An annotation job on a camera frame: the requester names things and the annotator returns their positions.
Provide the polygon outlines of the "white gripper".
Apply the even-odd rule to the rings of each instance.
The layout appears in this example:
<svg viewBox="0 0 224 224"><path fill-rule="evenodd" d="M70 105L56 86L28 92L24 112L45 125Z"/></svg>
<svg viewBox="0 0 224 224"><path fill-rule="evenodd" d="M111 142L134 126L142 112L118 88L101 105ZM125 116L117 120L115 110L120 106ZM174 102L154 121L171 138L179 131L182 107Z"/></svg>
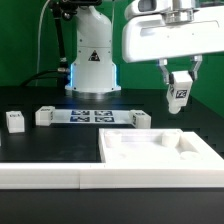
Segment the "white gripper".
<svg viewBox="0 0 224 224"><path fill-rule="evenodd" d="M134 0L124 15L123 59L159 59L165 84L170 83L166 59L192 56L189 74L196 81L200 54L224 51L224 5L196 8L195 0Z"/></svg>

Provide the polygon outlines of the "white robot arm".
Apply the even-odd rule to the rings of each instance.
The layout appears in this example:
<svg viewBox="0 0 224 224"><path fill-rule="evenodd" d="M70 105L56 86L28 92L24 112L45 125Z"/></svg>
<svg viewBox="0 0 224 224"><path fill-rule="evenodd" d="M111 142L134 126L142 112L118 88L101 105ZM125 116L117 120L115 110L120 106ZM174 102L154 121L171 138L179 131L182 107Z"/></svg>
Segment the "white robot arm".
<svg viewBox="0 0 224 224"><path fill-rule="evenodd" d="M190 84L205 53L224 51L224 5L198 7L195 0L134 0L125 10L122 56L156 60L166 84L180 76ZM77 9L77 57L68 88L76 93L118 91L112 61L112 22L93 6Z"/></svg>

